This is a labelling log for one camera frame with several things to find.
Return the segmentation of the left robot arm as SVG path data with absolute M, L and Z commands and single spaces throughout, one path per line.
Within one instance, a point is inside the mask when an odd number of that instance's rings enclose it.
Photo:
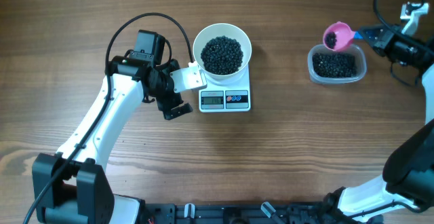
M 102 87 L 85 117 L 53 155 L 40 153 L 32 165 L 35 201 L 28 214 L 40 223 L 150 223 L 144 200 L 116 195 L 106 166 L 131 114 L 157 103 L 166 120 L 192 112 L 181 98 L 190 69 L 171 58 L 162 63 L 168 41 L 140 30 L 136 45 L 106 63 Z

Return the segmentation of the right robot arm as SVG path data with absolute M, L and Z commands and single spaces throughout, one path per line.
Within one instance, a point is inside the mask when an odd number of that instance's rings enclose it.
M 425 90 L 425 125 L 397 148 L 382 175 L 356 187 L 342 187 L 318 204 L 316 217 L 329 223 L 375 223 L 400 208 L 421 213 L 433 206 L 433 40 L 420 41 L 416 28 L 367 26 L 359 34 L 379 55 L 419 71 Z

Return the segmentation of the pink scoop with blue handle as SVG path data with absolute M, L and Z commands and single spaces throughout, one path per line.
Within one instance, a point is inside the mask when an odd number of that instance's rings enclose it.
M 335 48 L 332 50 L 333 52 L 344 51 L 353 43 L 354 40 L 362 40 L 363 39 L 363 37 L 357 31 L 353 31 L 348 24 L 338 21 L 334 24 L 331 24 L 325 30 L 323 37 L 322 37 L 322 41 L 323 41 L 324 45 L 325 45 L 325 43 L 324 43 L 325 35 L 329 32 L 335 32 L 336 33 L 337 42 L 336 42 Z

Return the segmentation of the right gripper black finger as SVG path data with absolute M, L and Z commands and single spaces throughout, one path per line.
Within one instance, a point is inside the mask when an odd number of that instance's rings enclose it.
M 385 57 L 387 55 L 387 43 L 381 40 L 374 40 L 371 44 L 371 48 L 381 57 Z
M 358 33 L 365 41 L 370 43 L 374 43 L 376 41 L 387 42 L 389 40 L 387 28 L 383 24 L 363 26 L 358 30 Z

